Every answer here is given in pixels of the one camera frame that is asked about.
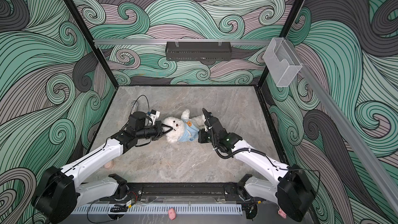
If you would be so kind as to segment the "white teddy bear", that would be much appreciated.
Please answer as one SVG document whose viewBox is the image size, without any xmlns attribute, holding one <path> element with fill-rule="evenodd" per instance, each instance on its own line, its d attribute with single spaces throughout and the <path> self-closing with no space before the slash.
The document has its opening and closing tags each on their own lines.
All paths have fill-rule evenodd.
<svg viewBox="0 0 398 224">
<path fill-rule="evenodd" d="M 182 120 L 191 120 L 196 127 L 199 128 L 199 130 L 202 130 L 205 128 L 205 118 L 204 115 L 199 115 L 196 117 L 190 117 L 190 110 L 184 110 L 181 114 L 180 118 L 176 117 L 167 117 L 165 118 L 162 123 L 172 126 L 174 131 L 171 132 L 169 135 L 167 135 L 166 140 L 169 143 L 177 143 L 179 142 L 179 138 L 182 136 L 183 131 L 184 131 L 184 123 Z"/>
</svg>

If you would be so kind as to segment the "light blue teddy hoodie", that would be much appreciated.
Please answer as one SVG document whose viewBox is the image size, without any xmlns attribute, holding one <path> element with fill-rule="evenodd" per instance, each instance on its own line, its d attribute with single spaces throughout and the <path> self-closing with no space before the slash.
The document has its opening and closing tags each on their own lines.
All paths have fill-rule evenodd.
<svg viewBox="0 0 398 224">
<path fill-rule="evenodd" d="M 184 123 L 184 131 L 179 138 L 179 142 L 193 142 L 199 137 L 199 128 L 194 125 L 191 120 L 182 120 Z"/>
</svg>

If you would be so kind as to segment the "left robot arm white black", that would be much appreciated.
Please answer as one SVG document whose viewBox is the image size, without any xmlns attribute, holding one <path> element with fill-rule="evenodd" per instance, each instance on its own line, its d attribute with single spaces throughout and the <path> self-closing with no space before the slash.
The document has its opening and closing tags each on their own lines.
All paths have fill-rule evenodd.
<svg viewBox="0 0 398 224">
<path fill-rule="evenodd" d="M 34 209 L 51 223 L 58 224 L 75 208 L 94 200 L 107 197 L 124 200 L 129 188 L 127 181 L 117 174 L 93 183 L 84 184 L 84 181 L 105 164 L 138 146 L 139 140 L 158 140 L 172 131 L 173 127 L 163 124 L 158 116 L 156 111 L 134 112 L 121 130 L 93 152 L 61 168 L 48 168 L 32 198 Z"/>
</svg>

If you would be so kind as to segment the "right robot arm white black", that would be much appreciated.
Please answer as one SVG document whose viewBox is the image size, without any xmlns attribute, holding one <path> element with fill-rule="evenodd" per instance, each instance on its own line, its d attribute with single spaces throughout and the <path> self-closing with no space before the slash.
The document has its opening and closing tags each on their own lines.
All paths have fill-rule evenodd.
<svg viewBox="0 0 398 224">
<path fill-rule="evenodd" d="M 246 175 L 240 181 L 244 197 L 275 203 L 280 216 L 301 222 L 317 194 L 306 175 L 307 170 L 276 161 L 236 133 L 227 132 L 219 119 L 205 108 L 202 112 L 205 128 L 199 132 L 199 141 L 211 143 L 221 159 L 235 158 L 265 178 Z"/>
</svg>

